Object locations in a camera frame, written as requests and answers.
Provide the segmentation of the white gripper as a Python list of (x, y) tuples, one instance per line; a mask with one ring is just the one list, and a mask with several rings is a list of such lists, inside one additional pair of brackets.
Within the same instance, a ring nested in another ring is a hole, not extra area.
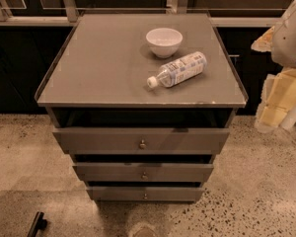
[[(271, 52), (274, 27), (269, 28), (251, 45), (258, 52)], [(272, 132), (281, 127), (288, 112), (296, 106), (296, 68), (284, 67), (276, 76), (268, 74), (260, 95), (255, 128)]]

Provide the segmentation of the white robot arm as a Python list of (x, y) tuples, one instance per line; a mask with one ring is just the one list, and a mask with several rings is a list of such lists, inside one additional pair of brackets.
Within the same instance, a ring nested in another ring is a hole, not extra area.
[(273, 27), (254, 41), (251, 49), (269, 51), (272, 61), (282, 66), (277, 75), (266, 76), (255, 128), (261, 133), (278, 127), (290, 129), (296, 123), (296, 0)]

